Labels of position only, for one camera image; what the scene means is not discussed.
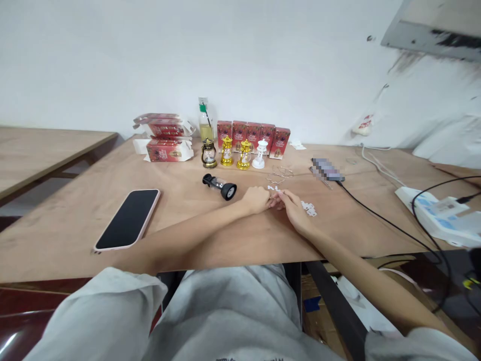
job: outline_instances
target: stain on wall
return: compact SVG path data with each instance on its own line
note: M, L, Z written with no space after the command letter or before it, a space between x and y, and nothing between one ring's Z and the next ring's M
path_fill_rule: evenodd
M417 64L425 56L426 53L400 50L398 58L396 59L392 67L387 71L387 73L389 74L391 70L394 69L396 73L402 74L406 70Z
M441 41L436 43L436 45L450 48L466 47L470 49L479 49L479 52L481 53L481 38L438 29L431 30L431 34L435 35L436 38L441 38Z

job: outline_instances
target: finger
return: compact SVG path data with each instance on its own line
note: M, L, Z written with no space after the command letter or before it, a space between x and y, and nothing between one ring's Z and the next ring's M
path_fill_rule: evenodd
M273 200L271 200L271 204L270 204L269 207L271 207L271 208L272 208L272 207L275 207L275 206L276 206L277 204L279 204L279 203L282 203L282 201L281 201L280 198L273 199Z
M283 193L291 199L292 203L294 203L296 206L301 206L301 199L292 193L290 190L283 190Z
M295 206L295 204L291 201L291 198L289 198L285 193L279 192L279 197L284 202L287 209L289 209L289 207Z

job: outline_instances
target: lantern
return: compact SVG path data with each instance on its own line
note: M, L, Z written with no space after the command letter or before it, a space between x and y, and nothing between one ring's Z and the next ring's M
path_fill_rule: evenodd
M237 190L237 186L234 183L227 183L225 180L210 174L204 175L202 183L208 185L211 189L220 190L220 195L226 201L230 201Z
M252 143L249 142L247 139L241 142L240 153L239 153L239 160L237 161L237 168L241 170L249 169L251 166L251 145Z
M220 164L230 166L233 163L232 160L232 139L226 136L222 144L222 157L220 158Z
M212 169L217 167L215 154L214 142L210 139L204 139L202 141L202 163L204 168Z
M267 143L265 140L259 140L258 144L257 157L252 160L252 166L257 169L262 169L264 168L265 164L262 157L264 154L266 154L269 143Z

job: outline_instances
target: extension cord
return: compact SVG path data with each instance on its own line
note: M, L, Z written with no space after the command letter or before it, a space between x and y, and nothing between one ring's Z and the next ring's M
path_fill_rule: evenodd
M411 204L414 197L421 191L413 188L401 187L396 190L396 195L412 213ZM450 216L447 219L436 217L430 207L437 203L438 199L431 193L424 192L416 198L416 215L421 224L426 228L430 235L442 239L455 247L481 247L481 237L475 233L469 233L456 229L452 221L458 219L457 216Z

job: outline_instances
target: wooden table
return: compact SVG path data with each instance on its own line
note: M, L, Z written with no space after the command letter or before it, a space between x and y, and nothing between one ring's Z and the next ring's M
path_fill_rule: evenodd
M125 196L135 189L162 191L147 234L227 205L218 192L201 182L206 173L236 183L239 200L250 186L267 188L266 178L273 165L293 170L295 176L282 183L305 202L313 203L317 227L364 257L425 251L355 203L337 184L329 190L309 171L311 157L329 158L343 169L345 187L360 201L379 212L431 247L412 214L394 194L398 185L380 175L360 157L360 148L308 145L306 150L288 147L284 159L267 159L264 169L238 170L234 165L207 171L195 156L186 162L149 163L136 155L132 140L109 153L63 187L31 213L0 233L0 283L90 277L112 265L121 252L91 254ZM409 151L371 151L409 187L424 189L452 179L434 169L425 159ZM437 197L461 197L476 188L454 182L433 191ZM480 203L470 203L475 209ZM440 241L444 249L454 249ZM201 269L248 264L297 262L322 256L292 228L284 211L268 210L229 225L206 240L189 255L172 258L162 270Z
M117 133L0 127L0 206L50 177L74 178L63 170Z

